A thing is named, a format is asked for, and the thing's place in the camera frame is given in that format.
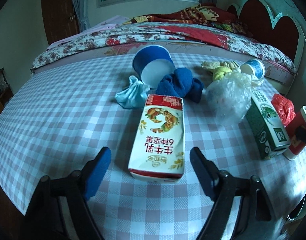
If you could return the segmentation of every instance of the light blue cloth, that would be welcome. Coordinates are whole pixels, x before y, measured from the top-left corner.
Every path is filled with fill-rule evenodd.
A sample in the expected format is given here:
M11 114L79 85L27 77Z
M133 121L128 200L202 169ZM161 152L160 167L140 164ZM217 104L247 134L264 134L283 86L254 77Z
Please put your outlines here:
M126 109L144 107L150 87L139 81L136 76L129 77L130 86L115 94L119 105Z

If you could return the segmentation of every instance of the blue paper cup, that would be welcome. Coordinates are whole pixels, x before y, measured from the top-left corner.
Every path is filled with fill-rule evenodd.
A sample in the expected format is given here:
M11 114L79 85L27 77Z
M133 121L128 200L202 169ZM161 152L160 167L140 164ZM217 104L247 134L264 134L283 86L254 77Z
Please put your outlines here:
M168 50L160 45L140 49L133 59L133 68L144 84L156 89L162 78L175 70Z
M264 77L266 73L264 64L261 62L261 60L258 59L251 59L244 63L240 68L242 73L254 75L259 79Z

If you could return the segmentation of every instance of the door handle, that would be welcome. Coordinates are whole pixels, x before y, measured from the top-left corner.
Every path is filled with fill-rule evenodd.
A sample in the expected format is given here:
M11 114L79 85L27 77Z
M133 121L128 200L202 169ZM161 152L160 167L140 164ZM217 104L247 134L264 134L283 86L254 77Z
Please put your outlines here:
M73 21L74 21L74 16L73 16L73 14L70 13L70 14L68 15L68 18L66 18L66 20L70 20L70 22L73 22Z

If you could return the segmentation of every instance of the screw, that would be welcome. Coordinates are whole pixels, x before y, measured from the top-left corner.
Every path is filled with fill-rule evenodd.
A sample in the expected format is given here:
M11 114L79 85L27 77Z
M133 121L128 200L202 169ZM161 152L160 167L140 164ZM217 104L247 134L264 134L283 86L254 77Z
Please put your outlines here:
M72 175L73 177L79 177L79 176L81 175L81 171L75 170L75 171L73 171L73 172L71 173L71 175Z
M229 173L228 173L227 171L225 171L225 170L221 170L221 171L220 171L220 174L221 174L222 176L224 176L224 177L229 176Z
M48 180L49 180L49 176L47 176L47 175L41 177L41 179L40 179L41 182L46 182Z
M253 181L260 182L260 178L258 176L252 176Z

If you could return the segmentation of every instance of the red paper cup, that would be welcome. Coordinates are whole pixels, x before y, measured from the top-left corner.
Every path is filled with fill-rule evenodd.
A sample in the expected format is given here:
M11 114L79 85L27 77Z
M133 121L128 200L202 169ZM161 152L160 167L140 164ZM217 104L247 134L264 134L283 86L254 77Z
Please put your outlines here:
M296 117L285 128L291 139L291 145L283 154L290 161L293 161L306 146L306 143L298 140L295 136L295 130L300 126L306 129L306 106L297 112Z

